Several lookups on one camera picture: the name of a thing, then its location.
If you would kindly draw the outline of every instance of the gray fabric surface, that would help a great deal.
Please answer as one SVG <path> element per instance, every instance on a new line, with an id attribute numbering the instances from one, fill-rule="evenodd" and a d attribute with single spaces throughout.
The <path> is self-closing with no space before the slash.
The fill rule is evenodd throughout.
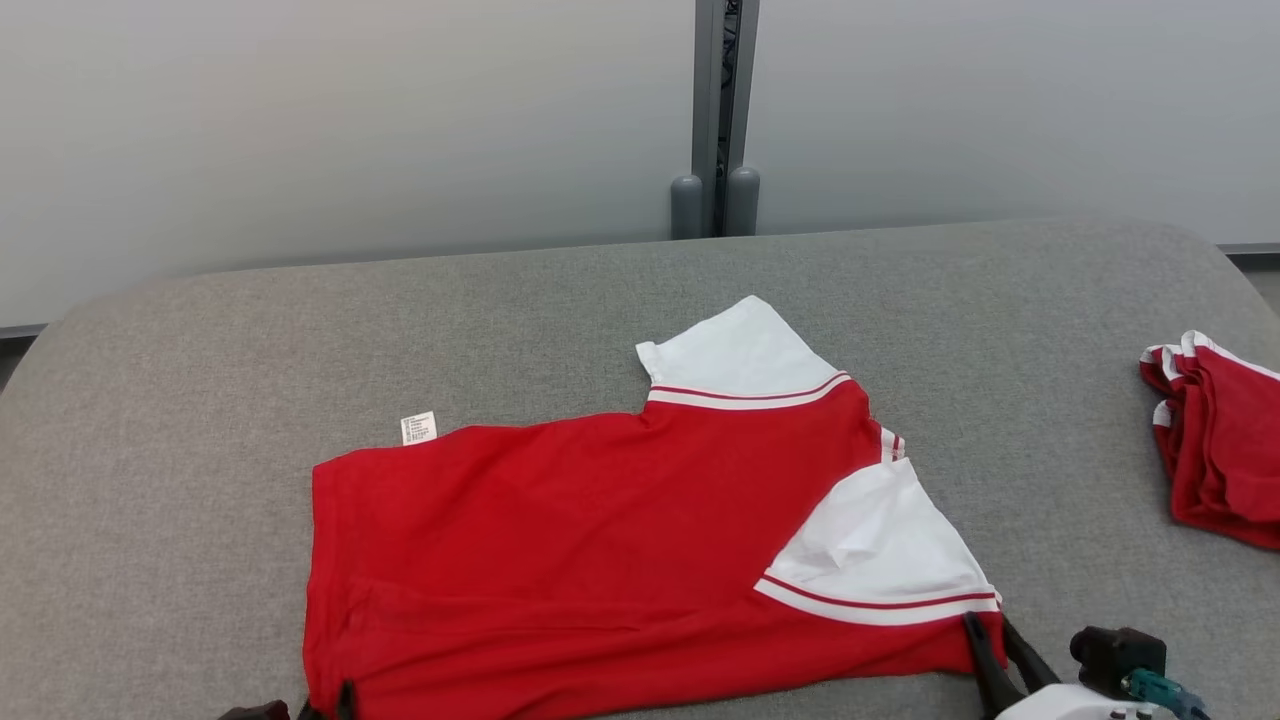
<path id="1" fill-rule="evenodd" d="M 1066 220 L 255 270 L 82 306 L 0 396 L 5 714 L 297 701 L 312 465 L 426 410 L 442 432 L 637 410 L 632 346 L 749 293 L 867 388 L 1061 674 L 1075 630 L 1133 625 L 1216 717 L 1276 714 L 1280 556 L 1171 524 L 1135 361 L 1196 328 L 1280 368 L 1280 320 L 1196 237 Z M 977 708 L 927 675 L 635 717 Z"/>

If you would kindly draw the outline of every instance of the t-shirt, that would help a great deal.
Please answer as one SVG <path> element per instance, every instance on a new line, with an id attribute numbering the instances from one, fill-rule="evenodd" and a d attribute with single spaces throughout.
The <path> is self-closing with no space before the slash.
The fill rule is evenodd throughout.
<path id="1" fill-rule="evenodd" d="M 1000 638 L 902 438 L 768 304 L 636 351 L 639 414 L 316 466 L 317 710 L 352 680 L 361 720 L 580 717 L 969 671 L 968 611 Z"/>

